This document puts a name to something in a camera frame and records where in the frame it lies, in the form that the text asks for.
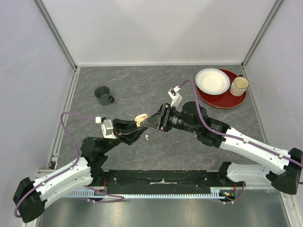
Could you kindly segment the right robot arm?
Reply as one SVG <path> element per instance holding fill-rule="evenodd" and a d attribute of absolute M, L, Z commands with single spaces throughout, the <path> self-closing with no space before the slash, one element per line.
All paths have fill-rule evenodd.
<path fill-rule="evenodd" d="M 303 153 L 275 148 L 250 138 L 228 124 L 207 116 L 206 110 L 194 101 L 183 105 L 181 112 L 163 103 L 157 113 L 138 122 L 137 126 L 168 132 L 175 128 L 197 135 L 202 144 L 228 150 L 255 162 L 240 165 L 221 164 L 217 181 L 222 186 L 245 182 L 252 185 L 271 185 L 280 192 L 295 195 L 303 168 Z"/>

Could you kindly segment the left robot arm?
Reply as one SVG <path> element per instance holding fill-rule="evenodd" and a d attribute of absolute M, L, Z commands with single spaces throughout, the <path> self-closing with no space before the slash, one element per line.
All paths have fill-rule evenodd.
<path fill-rule="evenodd" d="M 66 166 L 35 180 L 22 179 L 13 196 L 15 217 L 24 223 L 31 222 L 73 190 L 90 184 L 101 185 L 104 181 L 101 167 L 107 160 L 105 154 L 120 143 L 132 145 L 137 141 L 146 130 L 142 122 L 147 117 L 147 114 L 141 114 L 133 121 L 95 117 L 93 121 L 101 125 L 103 137 L 84 139 L 82 146 L 76 148 L 76 159 Z"/>

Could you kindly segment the beige earbud charging case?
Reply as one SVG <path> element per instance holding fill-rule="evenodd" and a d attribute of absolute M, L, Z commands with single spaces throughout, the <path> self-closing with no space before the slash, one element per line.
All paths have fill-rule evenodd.
<path fill-rule="evenodd" d="M 136 116 L 134 119 L 136 122 L 136 126 L 141 127 L 141 122 L 145 121 L 147 118 L 148 118 L 148 114 L 146 113 Z"/>

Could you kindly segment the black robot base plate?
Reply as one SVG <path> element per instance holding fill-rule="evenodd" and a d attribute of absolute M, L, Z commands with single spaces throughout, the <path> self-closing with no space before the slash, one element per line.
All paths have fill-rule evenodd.
<path fill-rule="evenodd" d="M 108 170 L 96 175 L 92 186 L 105 186 L 110 194 L 209 194 L 212 187 L 242 187 L 217 171 Z"/>

